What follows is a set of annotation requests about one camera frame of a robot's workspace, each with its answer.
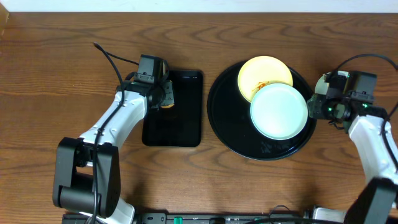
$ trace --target yellow bowl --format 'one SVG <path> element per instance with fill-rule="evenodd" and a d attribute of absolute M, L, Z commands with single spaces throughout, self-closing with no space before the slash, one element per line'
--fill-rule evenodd
<path fill-rule="evenodd" d="M 259 56 L 248 60 L 239 71 L 239 91 L 248 102 L 262 87 L 282 83 L 293 86 L 289 68 L 280 60 L 270 56 Z"/>

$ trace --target white plate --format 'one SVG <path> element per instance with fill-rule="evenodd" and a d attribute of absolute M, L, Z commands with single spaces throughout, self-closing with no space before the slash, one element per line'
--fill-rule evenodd
<path fill-rule="evenodd" d="M 276 83 L 265 86 L 254 95 L 250 116 L 254 126 L 265 137 L 285 140 L 304 128 L 308 109 L 299 91 Z"/>

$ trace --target wood grain surface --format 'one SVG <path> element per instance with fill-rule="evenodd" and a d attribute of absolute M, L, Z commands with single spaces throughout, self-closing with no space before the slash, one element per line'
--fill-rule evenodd
<path fill-rule="evenodd" d="M 206 100 L 224 69 L 257 55 L 281 59 L 312 88 L 320 74 L 356 54 L 398 62 L 397 14 L 12 13 L 0 41 L 1 223 L 60 223 L 66 212 L 52 203 L 57 145 L 90 128 L 118 84 L 94 41 L 131 60 L 151 54 L 204 73 L 198 147 L 147 147 L 139 123 L 120 151 L 122 197 L 139 211 L 346 210 L 364 188 L 354 144 L 326 121 L 293 156 L 254 161 L 219 141 Z M 136 69 L 116 64 L 124 75 Z M 398 78 L 388 63 L 362 58 L 345 69 L 378 74 L 376 103 L 391 110 Z M 397 117 L 392 125 L 398 127 Z"/>

